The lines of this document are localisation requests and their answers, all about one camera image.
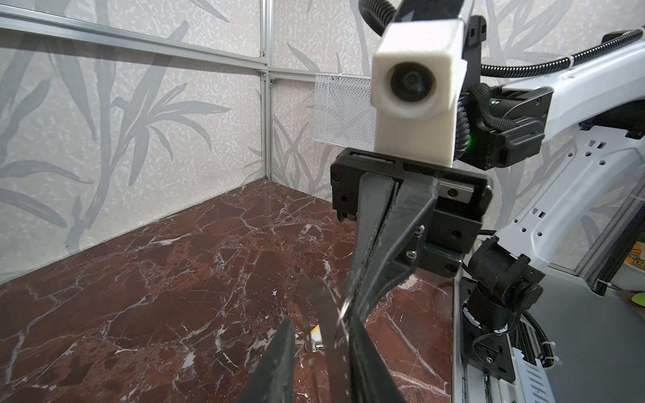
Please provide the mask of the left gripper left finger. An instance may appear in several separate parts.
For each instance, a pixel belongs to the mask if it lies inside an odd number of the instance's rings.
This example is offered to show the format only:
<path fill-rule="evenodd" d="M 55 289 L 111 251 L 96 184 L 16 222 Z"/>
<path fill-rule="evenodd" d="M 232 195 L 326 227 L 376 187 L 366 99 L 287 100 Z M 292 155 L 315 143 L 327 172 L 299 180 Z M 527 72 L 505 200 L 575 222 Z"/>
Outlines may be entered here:
<path fill-rule="evenodd" d="M 292 319 L 285 317 L 237 402 L 292 402 L 295 339 Z"/>

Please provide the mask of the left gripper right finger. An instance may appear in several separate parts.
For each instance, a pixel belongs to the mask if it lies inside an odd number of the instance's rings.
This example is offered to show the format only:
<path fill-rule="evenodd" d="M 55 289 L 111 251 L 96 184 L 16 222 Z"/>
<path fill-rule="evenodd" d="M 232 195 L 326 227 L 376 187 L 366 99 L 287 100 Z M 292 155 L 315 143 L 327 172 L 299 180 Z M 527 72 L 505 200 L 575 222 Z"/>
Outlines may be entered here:
<path fill-rule="evenodd" d="M 353 402 L 406 402 L 366 327 L 355 314 L 349 317 L 349 370 Z"/>

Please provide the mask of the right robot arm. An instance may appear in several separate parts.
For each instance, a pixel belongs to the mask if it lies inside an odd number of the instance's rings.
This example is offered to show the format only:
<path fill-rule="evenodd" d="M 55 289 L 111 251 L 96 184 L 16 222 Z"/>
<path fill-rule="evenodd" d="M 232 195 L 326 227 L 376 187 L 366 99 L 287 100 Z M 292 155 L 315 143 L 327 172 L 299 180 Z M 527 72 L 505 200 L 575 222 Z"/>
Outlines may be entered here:
<path fill-rule="evenodd" d="M 501 98 L 472 100 L 475 136 L 464 158 L 474 165 L 494 145 L 503 163 L 533 156 L 553 135 L 644 98 L 644 31 L 636 29 L 512 82 L 521 107 L 490 116 Z M 375 53 L 373 152 L 346 149 L 332 165 L 334 208 L 359 224 L 341 318 L 363 320 L 417 268 L 453 276 L 492 198 L 487 176 L 453 168 L 458 89 L 466 72 L 458 20 L 389 25 Z M 544 268 L 569 226 L 644 156 L 625 129 L 595 125 L 573 146 L 521 215 L 480 246 L 512 268 Z"/>

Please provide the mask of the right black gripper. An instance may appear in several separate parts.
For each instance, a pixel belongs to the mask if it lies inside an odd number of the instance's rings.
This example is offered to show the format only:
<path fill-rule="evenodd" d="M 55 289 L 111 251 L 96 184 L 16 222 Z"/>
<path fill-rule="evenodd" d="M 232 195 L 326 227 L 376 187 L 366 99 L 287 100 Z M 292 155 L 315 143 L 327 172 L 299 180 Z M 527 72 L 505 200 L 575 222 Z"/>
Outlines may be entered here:
<path fill-rule="evenodd" d="M 418 266 L 455 276 L 492 200 L 488 176 L 358 149 L 330 174 L 339 219 L 358 223 L 341 316 L 362 322 Z"/>

